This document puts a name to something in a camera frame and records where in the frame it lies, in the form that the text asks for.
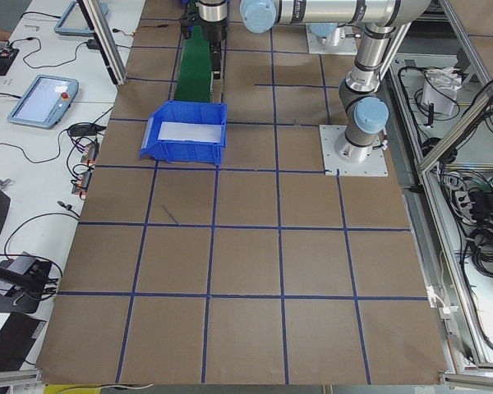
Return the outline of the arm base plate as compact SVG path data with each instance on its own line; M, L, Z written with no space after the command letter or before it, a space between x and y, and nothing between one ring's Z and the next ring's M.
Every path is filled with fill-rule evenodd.
M356 39L359 39L361 35L355 33L353 29L353 26L347 24L306 24L308 52L311 54L355 56L357 54Z
M320 125L320 142L326 176L388 176L382 148L374 149L378 135L367 147L356 147L346 139L346 126Z

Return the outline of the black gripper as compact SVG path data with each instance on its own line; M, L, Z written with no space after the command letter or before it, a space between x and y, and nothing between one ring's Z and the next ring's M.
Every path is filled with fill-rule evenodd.
M197 12L185 12L179 19L184 39L190 39L195 26L199 26L202 35L210 44L210 62L213 78L221 79L222 51L221 42L227 37L227 19L222 21L205 21Z

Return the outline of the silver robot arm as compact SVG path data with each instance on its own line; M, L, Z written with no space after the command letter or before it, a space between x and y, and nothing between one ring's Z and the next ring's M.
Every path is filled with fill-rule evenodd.
M347 163L362 163L389 118L389 109L375 96L384 65L392 60L410 24L429 6L412 0L242 1L244 26L261 34L279 23L302 25L328 22L361 23L362 38L352 69L339 86L348 125L334 143Z

